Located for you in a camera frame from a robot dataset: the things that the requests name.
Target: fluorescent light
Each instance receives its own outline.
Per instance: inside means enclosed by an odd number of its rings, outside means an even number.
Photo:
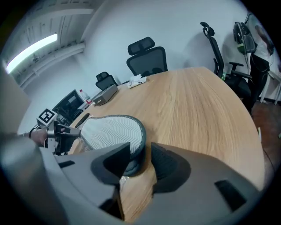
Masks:
[[[57,40],[58,35],[55,33],[51,36],[48,36],[40,41],[37,41],[33,45],[29,46],[25,50],[23,50],[20,54],[18,54],[6,67],[7,73],[12,72],[24,59],[30,56],[32,53],[36,52],[38,49],[54,42]]]

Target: floor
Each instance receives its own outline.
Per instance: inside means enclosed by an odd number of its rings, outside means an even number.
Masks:
[[[260,127],[265,160],[265,185],[269,184],[281,162],[281,106],[256,102],[252,110],[256,127]]]

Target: wood grain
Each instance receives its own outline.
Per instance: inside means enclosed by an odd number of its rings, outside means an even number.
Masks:
[[[156,182],[151,142],[214,156],[251,181],[264,182],[264,157],[251,116],[236,94],[206,68],[187,68],[148,77],[149,81],[118,93],[105,105],[90,106],[94,117],[125,114],[138,118],[147,133],[146,161],[141,173],[129,178],[121,199],[126,221],[133,221],[149,204]]]

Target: monitor screen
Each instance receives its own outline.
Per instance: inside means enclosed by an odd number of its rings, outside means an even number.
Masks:
[[[70,122],[73,122],[77,118],[77,109],[84,103],[76,90],[70,92],[64,97],[53,110],[56,113],[61,114]]]

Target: black office chair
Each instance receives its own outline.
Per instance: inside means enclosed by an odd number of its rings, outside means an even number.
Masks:
[[[116,86],[118,86],[118,84],[115,82],[113,76],[109,75],[107,72],[102,72],[102,73],[96,75],[96,78],[97,78],[96,86],[99,89],[101,89],[102,91],[104,91],[105,89],[107,89],[108,87],[110,87],[114,84]]]
[[[215,31],[205,22],[200,23],[203,26],[203,33],[209,39],[212,49],[214,51],[215,57],[215,70],[214,74],[216,74],[219,78],[221,78],[223,74],[223,67],[224,62],[223,58],[220,54],[220,49],[216,40],[213,38],[215,35]],[[244,78],[248,78],[249,80],[252,79],[252,76],[242,73],[239,71],[235,71],[237,66],[244,66],[243,64],[230,62],[229,64],[232,65],[232,70],[230,74],[227,74],[225,79],[225,83],[238,95],[240,98],[245,98],[251,96],[251,90]]]
[[[127,65],[136,76],[142,77],[168,71],[166,52],[163,47],[154,47],[155,42],[146,37],[128,46],[129,55]]]

